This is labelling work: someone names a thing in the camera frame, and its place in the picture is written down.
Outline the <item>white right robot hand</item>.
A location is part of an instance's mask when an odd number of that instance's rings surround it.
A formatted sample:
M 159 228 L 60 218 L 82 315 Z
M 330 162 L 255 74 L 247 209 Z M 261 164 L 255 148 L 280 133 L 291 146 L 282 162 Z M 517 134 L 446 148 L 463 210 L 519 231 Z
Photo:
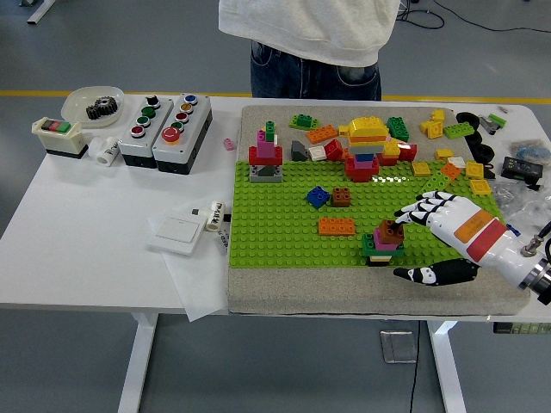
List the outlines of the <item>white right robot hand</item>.
M 430 191 L 395 213 L 398 224 L 415 222 L 470 262 L 499 271 L 513 286 L 536 288 L 550 264 L 541 252 L 523 256 L 523 243 L 504 224 L 470 199 Z

